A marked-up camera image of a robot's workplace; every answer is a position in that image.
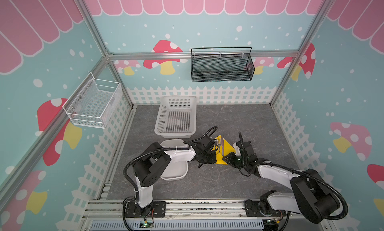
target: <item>wall-mounted basket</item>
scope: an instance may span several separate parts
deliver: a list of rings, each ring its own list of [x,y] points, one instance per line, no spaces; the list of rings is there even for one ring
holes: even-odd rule
[[[252,47],[192,48],[192,82],[252,80],[251,51]]]
[[[105,128],[121,97],[120,83],[95,79],[89,73],[63,109],[74,125]]]

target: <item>yellow mushroom stem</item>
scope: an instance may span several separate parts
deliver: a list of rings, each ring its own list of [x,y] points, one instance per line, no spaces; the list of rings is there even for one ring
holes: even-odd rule
[[[336,146],[339,152],[345,153],[348,148],[352,146],[352,144],[345,138],[340,137],[333,141],[333,144]]]
[[[301,66],[297,65],[297,66],[295,67],[295,70],[293,71],[292,76],[291,76],[292,80],[294,80],[294,81],[296,81],[296,82],[297,82],[297,80],[299,80],[299,74],[300,74],[300,71],[301,71],[301,70],[303,70],[303,69],[301,68]]]
[[[172,66],[172,61],[163,62],[161,65],[160,73],[163,75],[172,75],[175,73],[175,69]]]
[[[263,73],[263,66],[257,66],[255,67],[255,71],[253,72],[254,75],[259,75]]]
[[[124,68],[124,74],[126,76],[132,76],[133,74],[135,74],[135,72],[132,70],[132,67],[127,66],[126,68]]]

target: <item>mushroom illustration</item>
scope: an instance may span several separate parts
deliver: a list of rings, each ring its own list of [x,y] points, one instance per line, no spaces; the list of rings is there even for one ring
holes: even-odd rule
[[[366,127],[349,123],[331,123],[331,130],[330,134],[336,133],[341,136],[333,140],[339,152],[345,153],[352,146],[361,161],[368,158],[372,149],[372,139]]]
[[[292,57],[284,58],[277,64],[277,67],[278,68],[288,67],[291,64],[292,59],[293,59]],[[293,71],[291,76],[292,80],[294,81],[299,80],[299,74],[301,70],[304,71],[306,78],[310,78],[313,73],[315,61],[316,61],[316,51],[315,51],[314,45],[311,43],[307,51],[305,52],[304,56],[301,58],[301,61],[295,67],[295,70]]]
[[[373,202],[375,203],[377,209],[381,212],[381,215],[383,215],[384,217],[384,200],[380,198],[375,198]]]
[[[253,59],[253,65],[255,66],[253,74],[259,75],[263,73],[264,66],[273,67],[275,65],[275,60],[273,57],[256,57]]]
[[[116,60],[114,61],[114,64],[119,73],[122,73],[122,70],[124,70],[124,74],[127,76],[135,74],[135,72],[132,70],[132,67],[141,67],[137,60]]]
[[[52,119],[60,111],[61,105],[65,103],[66,100],[67,99],[65,98],[52,99],[39,107],[37,110],[37,122],[40,131],[37,133],[40,134],[47,128]],[[68,120],[43,154],[45,165],[54,165],[59,160],[63,141],[66,141],[71,149],[75,149],[80,142],[82,135],[82,128],[76,127],[70,123],[70,120]]]
[[[47,192],[34,192],[41,180],[46,175],[45,171],[33,171],[25,179],[24,183],[11,199],[1,214],[3,231],[18,231],[21,229],[26,210],[38,214],[42,209],[48,194]]]
[[[384,189],[384,167],[380,165],[370,164],[367,167],[368,176],[374,181],[379,187]]]
[[[178,47],[175,43],[160,40],[156,46],[153,48],[151,52],[183,52],[180,47]],[[187,62],[187,59],[160,59],[160,60],[145,60],[144,67],[151,69],[155,68],[158,65],[161,66],[160,73],[163,75],[171,75],[175,73],[175,69],[172,66],[172,61]]]

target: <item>white polka dot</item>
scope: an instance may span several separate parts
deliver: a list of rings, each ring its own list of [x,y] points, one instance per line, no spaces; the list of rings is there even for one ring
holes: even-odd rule
[[[28,194],[28,191],[23,189],[23,190],[20,190],[17,192],[16,196],[15,196],[15,199],[16,200],[23,200],[26,195]]]
[[[336,129],[336,130],[334,130],[333,132],[336,133],[337,135],[341,136],[341,132],[340,132],[339,129]]]
[[[307,61],[307,56],[306,56],[306,55],[304,55],[304,56],[303,56],[303,58],[301,59],[301,63],[303,63],[303,64],[304,64],[306,61]]]
[[[55,145],[55,152],[57,152],[58,154],[61,154],[61,150],[63,148],[63,140],[60,140],[59,142],[56,142],[56,145]]]
[[[352,142],[357,142],[359,140],[359,137],[356,134],[351,135],[351,141]]]
[[[42,82],[40,79],[38,79],[38,78],[36,78],[36,79],[33,80],[33,84],[34,84],[36,87],[38,87],[38,88],[41,88],[41,87],[43,86],[43,82]]]
[[[44,178],[45,178],[45,176],[46,176],[46,171],[41,171],[40,173],[39,173],[39,175],[37,175],[37,178],[39,179],[39,180],[43,180]]]
[[[365,155],[362,154],[362,153],[358,153],[358,158],[359,158],[361,161],[364,161],[364,160],[365,160]]]
[[[9,167],[7,167],[7,168],[5,169],[5,173],[6,173],[6,174],[10,174],[14,169],[15,169],[14,166],[9,166]]]
[[[61,105],[61,98],[55,98],[51,100],[51,104],[55,107],[59,107]]]
[[[371,137],[366,137],[365,138],[365,143],[368,145],[372,145],[372,138]]]
[[[169,46],[170,46],[170,48],[172,48],[172,49],[176,49],[176,48],[178,48],[178,46],[177,46],[175,43],[173,43],[173,42],[171,42],[171,43],[169,44]]]
[[[349,123],[341,123],[343,128],[349,128],[351,125]]]

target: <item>gray marble floor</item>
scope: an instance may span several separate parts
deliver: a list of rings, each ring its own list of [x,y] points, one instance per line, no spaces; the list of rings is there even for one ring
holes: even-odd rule
[[[151,143],[165,138],[156,135],[154,127],[159,106],[138,106],[121,155],[107,199],[122,200],[133,196],[132,185],[123,177],[124,166],[141,154]],[[214,136],[222,135],[230,144],[237,142],[242,132],[244,142],[252,142],[258,157],[273,163],[298,168],[284,134],[269,105],[197,105],[196,133],[202,136],[218,126]],[[245,177],[229,165],[208,165],[197,168],[198,162],[188,162],[185,178],[176,181],[159,179],[153,190],[154,199],[259,198],[269,190],[289,192],[290,189],[272,180]],[[128,174],[133,178],[130,167]]]

